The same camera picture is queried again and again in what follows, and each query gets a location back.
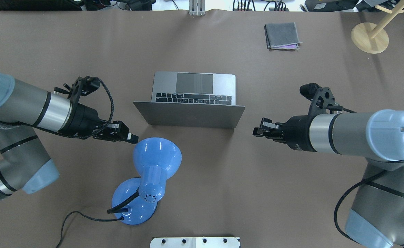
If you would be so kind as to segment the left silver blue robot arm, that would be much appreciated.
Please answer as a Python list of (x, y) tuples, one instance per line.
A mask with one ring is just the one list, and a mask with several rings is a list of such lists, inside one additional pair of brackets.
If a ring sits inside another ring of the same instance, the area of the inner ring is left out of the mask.
[[(110, 100), (110, 115), (79, 103), (102, 86)], [(122, 121), (113, 121), (110, 91), (98, 77), (78, 77), (49, 92), (0, 73), (0, 201), (23, 190), (32, 194), (55, 182), (60, 173), (35, 130), (85, 140), (138, 143)]]

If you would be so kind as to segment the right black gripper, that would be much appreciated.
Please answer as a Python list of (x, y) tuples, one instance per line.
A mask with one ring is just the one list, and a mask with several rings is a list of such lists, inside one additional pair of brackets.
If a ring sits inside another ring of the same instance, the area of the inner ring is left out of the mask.
[(308, 115), (293, 116), (285, 123), (262, 118), (261, 128), (254, 128), (252, 135), (284, 143), (293, 150), (315, 152), (309, 138), (311, 122), (312, 117)]

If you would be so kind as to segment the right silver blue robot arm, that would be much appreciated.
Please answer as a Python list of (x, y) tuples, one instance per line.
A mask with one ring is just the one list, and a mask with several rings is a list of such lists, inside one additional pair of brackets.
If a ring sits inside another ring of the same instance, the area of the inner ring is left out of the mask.
[(404, 111), (309, 114), (285, 123), (263, 118), (253, 135), (299, 151), (364, 157), (345, 235), (368, 248), (404, 247)]

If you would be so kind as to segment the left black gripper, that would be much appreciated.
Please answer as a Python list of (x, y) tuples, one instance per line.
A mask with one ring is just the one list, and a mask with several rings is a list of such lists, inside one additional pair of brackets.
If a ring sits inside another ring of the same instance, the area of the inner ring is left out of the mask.
[(109, 122), (107, 127), (98, 132), (107, 121), (98, 117), (98, 112), (82, 104), (73, 105), (73, 109), (65, 125), (59, 133), (68, 136), (90, 136), (106, 141), (125, 141), (137, 144), (139, 137), (131, 134), (130, 129), (122, 121)]

